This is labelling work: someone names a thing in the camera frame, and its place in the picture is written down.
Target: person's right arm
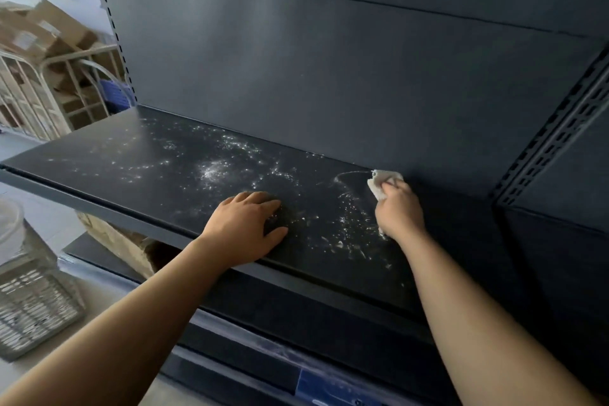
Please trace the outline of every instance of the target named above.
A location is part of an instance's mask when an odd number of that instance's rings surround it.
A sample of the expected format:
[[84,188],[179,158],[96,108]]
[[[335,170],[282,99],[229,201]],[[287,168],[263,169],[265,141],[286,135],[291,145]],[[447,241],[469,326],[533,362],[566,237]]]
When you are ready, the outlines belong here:
[[598,406],[590,392],[426,232],[401,181],[383,184],[377,221],[412,268],[442,361],[465,406]]

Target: white label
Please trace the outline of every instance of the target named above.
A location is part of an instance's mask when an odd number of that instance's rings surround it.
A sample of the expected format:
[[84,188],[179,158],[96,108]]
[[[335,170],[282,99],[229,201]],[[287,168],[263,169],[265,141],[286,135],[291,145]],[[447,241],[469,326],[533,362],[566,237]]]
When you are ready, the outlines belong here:
[[38,38],[34,34],[29,33],[27,31],[22,31],[15,36],[15,40],[13,40],[13,45],[23,50],[27,50],[32,46],[36,39]]
[[49,31],[51,34],[53,34],[54,36],[59,36],[61,34],[61,32],[52,24],[42,20],[40,23],[38,23],[38,25],[42,28],[45,29],[46,31]]

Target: forearm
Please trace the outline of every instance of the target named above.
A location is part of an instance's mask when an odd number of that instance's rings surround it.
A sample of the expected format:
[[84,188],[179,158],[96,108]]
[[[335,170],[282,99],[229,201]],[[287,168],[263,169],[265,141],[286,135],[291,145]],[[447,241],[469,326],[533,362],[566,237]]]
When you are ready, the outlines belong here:
[[0,406],[139,403],[224,271],[220,254],[198,241],[35,366]]
[[597,404],[429,235],[406,232],[398,242],[464,405]]

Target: hand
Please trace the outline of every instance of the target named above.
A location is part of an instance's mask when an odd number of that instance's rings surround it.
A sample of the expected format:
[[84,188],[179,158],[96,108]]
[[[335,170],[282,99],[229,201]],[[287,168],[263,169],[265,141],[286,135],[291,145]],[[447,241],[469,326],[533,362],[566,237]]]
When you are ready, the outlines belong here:
[[377,223],[385,234],[400,241],[409,233],[424,232],[421,204],[410,186],[396,180],[395,185],[383,183],[381,187],[387,199],[378,202],[375,213]]
[[287,234],[285,226],[264,235],[264,222],[279,208],[268,193],[239,193],[220,203],[196,241],[217,249],[226,269],[262,258]]

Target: white cloth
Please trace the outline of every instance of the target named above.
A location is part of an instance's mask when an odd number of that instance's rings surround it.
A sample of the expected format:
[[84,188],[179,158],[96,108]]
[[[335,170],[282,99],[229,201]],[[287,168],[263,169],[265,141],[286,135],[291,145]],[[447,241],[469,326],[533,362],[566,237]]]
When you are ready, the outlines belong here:
[[[395,185],[396,180],[404,180],[401,173],[392,172],[390,170],[373,170],[372,178],[368,180],[368,187],[370,188],[370,191],[372,191],[372,194],[375,195],[377,201],[382,201],[387,198],[387,195],[383,191],[381,185],[385,182]],[[385,234],[381,228],[379,228],[379,233],[381,235]]]

